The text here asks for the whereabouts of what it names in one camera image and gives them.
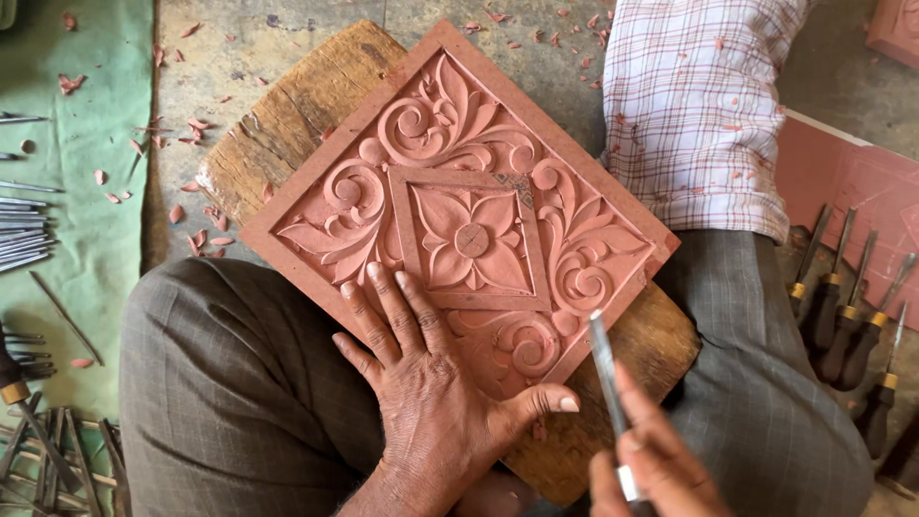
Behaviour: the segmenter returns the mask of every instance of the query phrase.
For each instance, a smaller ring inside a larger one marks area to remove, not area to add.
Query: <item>green mat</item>
[[[76,18],[65,30],[61,14]],[[0,273],[0,318],[7,331],[43,334],[33,347],[53,354],[58,370],[41,389],[40,408],[71,406],[83,419],[118,419],[119,315],[141,266],[141,207],[147,158],[146,126],[152,98],[152,0],[21,2],[16,23],[0,31],[0,111],[41,115],[50,121],[0,125],[0,152],[23,155],[0,161],[0,179],[65,190],[63,194],[0,189],[0,197],[54,204],[52,257],[31,268]],[[64,96],[58,74],[85,81]],[[35,142],[24,155],[19,143]],[[93,177],[102,169],[108,181]],[[106,192],[132,196],[113,204]],[[78,370],[69,362],[90,357],[53,312],[28,270],[36,271],[105,361]],[[0,417],[6,425],[17,419]]]

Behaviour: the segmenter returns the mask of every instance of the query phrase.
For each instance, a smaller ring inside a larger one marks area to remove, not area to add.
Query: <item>finger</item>
[[[432,353],[445,355],[452,353],[454,351],[451,350],[453,338],[448,333],[440,310],[428,299],[424,288],[415,277],[405,271],[396,271],[395,277],[405,296],[405,301],[412,307],[415,321],[418,322],[421,334],[425,337],[427,349]]]
[[[615,367],[616,388],[632,427],[672,463],[672,468],[690,487],[704,483],[709,478],[708,471],[686,448],[664,411],[645,395],[644,389],[635,382],[622,362],[616,361]]]
[[[345,297],[345,304],[351,309],[351,315],[364,331],[364,340],[367,346],[373,350],[383,368],[393,366],[402,358],[402,350],[399,343],[392,336],[392,333],[386,324],[380,320],[377,311],[367,301],[364,290],[354,281],[346,281],[342,284],[342,296]]]
[[[495,429],[507,429],[514,439],[527,429],[534,420],[546,413],[576,413],[581,410],[581,401],[571,388],[563,385],[543,384],[529,387],[499,406],[498,417],[503,425]]]
[[[635,430],[619,437],[617,453],[628,465],[642,494],[659,515],[711,515],[709,500],[693,492],[667,462]]]
[[[357,343],[344,332],[338,332],[332,335],[332,342],[342,352],[345,359],[357,368],[357,371],[367,379],[370,387],[377,390],[377,383],[380,380],[383,366],[372,355],[363,351]]]
[[[590,460],[590,501],[591,517],[631,516],[619,486],[616,458],[611,451],[601,451]]]
[[[421,337],[418,322],[414,320],[412,309],[405,302],[402,292],[396,288],[392,276],[379,262],[370,262],[367,265],[367,274],[373,288],[377,290],[377,295],[380,296],[383,311],[390,319],[392,333],[396,335],[396,341],[402,347],[403,353],[424,351],[425,341]]]

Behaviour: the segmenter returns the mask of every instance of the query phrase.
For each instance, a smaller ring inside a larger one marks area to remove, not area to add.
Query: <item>person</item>
[[[618,464],[662,517],[855,517],[867,503],[868,453],[808,364],[774,250],[789,222],[772,179],[773,83],[810,8],[617,4],[604,158],[681,239],[654,280],[703,346],[666,413],[618,377],[635,427],[590,464],[594,517],[629,515]],[[534,495],[493,465],[539,415],[579,410],[577,395],[535,385],[491,399],[417,280],[376,263],[367,274],[391,330],[363,290],[341,290],[369,350],[272,270],[193,258],[141,279],[120,366],[136,515],[523,511]]]

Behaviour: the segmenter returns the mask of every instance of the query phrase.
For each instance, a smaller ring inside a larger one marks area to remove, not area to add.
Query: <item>leg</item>
[[[674,426],[738,515],[857,517],[872,488],[855,426],[818,386],[773,242],[697,230],[658,272],[703,346]]]
[[[135,515],[330,515],[376,466],[377,398],[340,327],[280,274],[188,259],[125,307],[121,428]]]

